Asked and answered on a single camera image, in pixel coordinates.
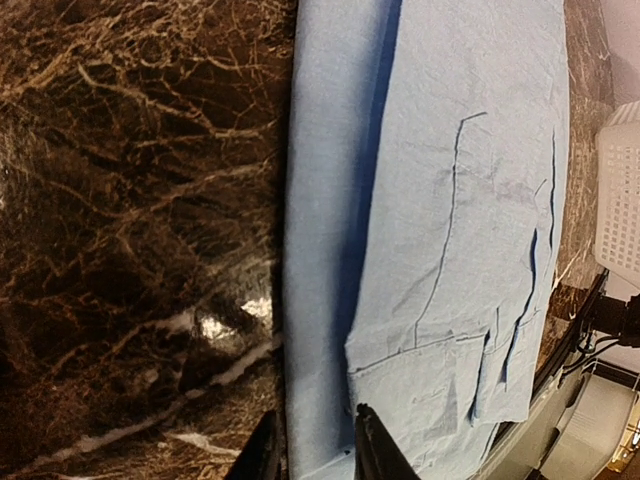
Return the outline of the light blue long sleeve shirt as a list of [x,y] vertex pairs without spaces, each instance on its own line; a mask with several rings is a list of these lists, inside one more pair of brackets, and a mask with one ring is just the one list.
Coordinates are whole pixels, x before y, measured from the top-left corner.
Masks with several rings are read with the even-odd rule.
[[559,1],[303,1],[284,243],[289,474],[371,406],[422,479],[529,413],[569,140]]

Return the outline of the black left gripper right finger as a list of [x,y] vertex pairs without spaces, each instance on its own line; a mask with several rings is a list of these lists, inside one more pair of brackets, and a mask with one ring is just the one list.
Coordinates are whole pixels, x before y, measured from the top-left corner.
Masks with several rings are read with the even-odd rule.
[[355,478],[359,480],[419,480],[410,463],[368,404],[357,405]]

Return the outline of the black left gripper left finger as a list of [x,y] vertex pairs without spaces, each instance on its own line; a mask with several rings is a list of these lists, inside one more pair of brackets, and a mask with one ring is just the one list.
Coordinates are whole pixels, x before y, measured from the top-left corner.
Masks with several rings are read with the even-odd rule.
[[227,480],[274,480],[281,469],[279,419],[267,411],[227,472]]

